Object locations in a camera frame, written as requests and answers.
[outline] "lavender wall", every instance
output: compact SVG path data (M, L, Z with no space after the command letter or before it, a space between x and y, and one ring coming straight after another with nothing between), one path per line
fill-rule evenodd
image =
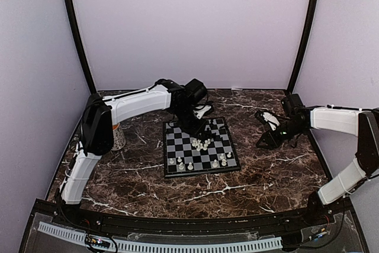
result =
M379 0L319 0L295 92L307 105L379 107ZM357 139L314 131L334 175L349 164ZM371 252L379 248L379 180L352 196Z
M286 88L308 0L74 0L99 89Z
M18 252L88 90L63 0L0 3L0 251Z

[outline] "black corner frame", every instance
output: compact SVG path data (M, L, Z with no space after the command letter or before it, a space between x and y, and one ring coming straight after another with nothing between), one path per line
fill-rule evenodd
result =
M82 38L79 32L79 26L78 22L76 20L76 15L75 15L75 9L73 6L73 1L72 0L65 0L66 4L66 10L67 10L67 15L69 17L69 22L71 26L71 32L72 32L72 37L75 42L76 46L76 51L79 56L79 60L81 62L82 70L84 73L85 80L87 81L87 86L89 91L94 94L96 93L96 87L95 87L95 82L94 79L91 75L91 71L89 69L88 61L84 52L84 47L82 43Z
M298 75L300 73L301 64L303 63L304 55L306 53L308 39L312 28L314 12L316 10L317 0L309 0L306 20L304 23L303 34L301 35L300 45L298 47L297 56L292 70L290 82L288 83L287 91L292 93L294 91Z

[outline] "brown marble surface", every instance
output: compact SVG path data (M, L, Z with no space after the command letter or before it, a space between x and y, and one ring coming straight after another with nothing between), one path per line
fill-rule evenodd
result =
M106 92L106 95L118 94ZM255 147L263 126L254 118L258 109L282 112L283 91L210 90L212 117L227 120L241 171L186 178L163 177L163 121L155 111L122 122L127 144L103 156L83 193L82 208L99 212L162 218L215 218L282 212L305 207L308 195L327 179L307 138L297 148ZM49 194L64 177L72 150L66 152Z

